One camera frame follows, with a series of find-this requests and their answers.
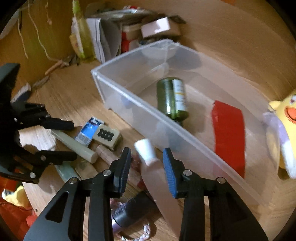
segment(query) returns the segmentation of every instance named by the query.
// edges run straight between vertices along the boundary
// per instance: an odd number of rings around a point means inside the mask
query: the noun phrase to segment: wooden stick
[[[56,62],[53,66],[51,66],[47,71],[45,71],[45,75],[48,75],[52,71],[54,71],[57,67],[61,66],[64,62],[62,60]]]
[[[93,178],[98,174],[97,170],[93,167],[93,165],[87,160],[80,160],[76,167],[75,171],[82,178],[82,180]]]
[[[118,160],[119,158],[111,152],[108,148],[106,148],[104,145],[99,145],[96,148],[96,153],[99,154],[99,156],[108,164],[111,165],[111,162]],[[130,169],[128,174],[128,181],[130,181],[133,185],[139,187],[140,189],[144,189],[143,181],[141,178],[140,173],[135,171],[134,169]]]

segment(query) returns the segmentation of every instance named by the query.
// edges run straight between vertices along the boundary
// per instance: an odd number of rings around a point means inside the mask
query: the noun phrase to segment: red object
[[[130,41],[124,39],[121,41],[121,52],[128,52]]]
[[[126,33],[125,33],[125,32],[122,32],[122,33],[121,33],[121,39],[122,39],[122,40],[126,39]]]
[[[32,215],[32,208],[17,207],[0,197],[0,215],[16,238],[23,240],[29,230],[26,218]]]
[[[285,108],[285,115],[289,121],[293,124],[296,124],[296,109],[294,107],[286,107]]]
[[[31,227],[33,225],[33,223],[35,222],[35,220],[37,219],[37,215],[34,212],[34,210],[32,211],[33,215],[30,215],[26,218],[27,224],[29,227]]]
[[[132,9],[132,8],[134,8],[134,9],[138,9],[138,8],[140,8],[140,7],[132,6],[132,5],[127,5],[127,6],[124,6],[124,7],[123,7],[123,9]]]
[[[17,181],[0,177],[0,190],[7,189],[9,191],[14,192],[16,190],[17,184],[18,184]]]
[[[216,138],[215,153],[244,178],[245,132],[242,111],[215,101],[212,119]]]

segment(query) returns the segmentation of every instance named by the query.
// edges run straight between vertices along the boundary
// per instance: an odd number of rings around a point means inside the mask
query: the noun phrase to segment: rope
[[[116,234],[116,236],[123,241],[145,241],[150,238],[150,235],[151,235],[150,223],[147,223],[144,225],[144,232],[139,238],[128,239],[122,236],[120,233]]]
[[[22,41],[22,47],[23,47],[25,55],[26,55],[26,57],[28,59],[29,56],[28,56],[26,48],[25,48],[24,39],[22,38],[22,33],[20,32],[20,16],[17,18],[17,25],[18,25],[17,28],[18,28],[19,36],[20,36],[20,39]]]
[[[52,25],[52,20],[51,20],[51,18],[49,18],[49,16],[48,16],[48,0],[47,0],[47,3],[46,3],[46,5],[45,5],[45,8],[46,8],[47,22],[48,22],[49,25]]]
[[[33,23],[33,25],[34,25],[35,29],[36,29],[36,32],[37,32],[37,37],[38,37],[39,44],[40,44],[40,46],[43,48],[43,50],[44,50],[44,52],[45,52],[45,55],[46,55],[46,57],[47,57],[49,60],[51,60],[51,61],[55,61],[55,62],[58,62],[58,61],[60,61],[59,59],[52,58],[52,57],[49,57],[49,56],[48,56],[48,54],[47,54],[47,51],[46,51],[46,48],[44,47],[44,45],[42,44],[42,42],[41,42],[41,40],[40,40],[40,37],[39,37],[39,32],[38,32],[37,25],[36,25],[36,23],[34,22],[34,20],[33,20],[32,16],[31,16],[31,13],[30,13],[30,0],[28,0],[28,14],[29,14],[29,17],[30,17],[30,19],[31,19],[31,21],[32,21],[32,23]]]

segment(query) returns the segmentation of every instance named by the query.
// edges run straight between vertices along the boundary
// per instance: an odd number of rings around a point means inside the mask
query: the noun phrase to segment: cardboard box
[[[143,38],[152,36],[180,36],[179,25],[169,18],[161,18],[141,27]]]

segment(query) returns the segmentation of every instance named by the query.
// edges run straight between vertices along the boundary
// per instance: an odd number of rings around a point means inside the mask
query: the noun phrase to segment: black dots
[[[112,141],[113,136],[114,136],[113,133],[106,131],[104,129],[100,129],[100,131],[98,133],[98,137],[101,137],[107,141]]]

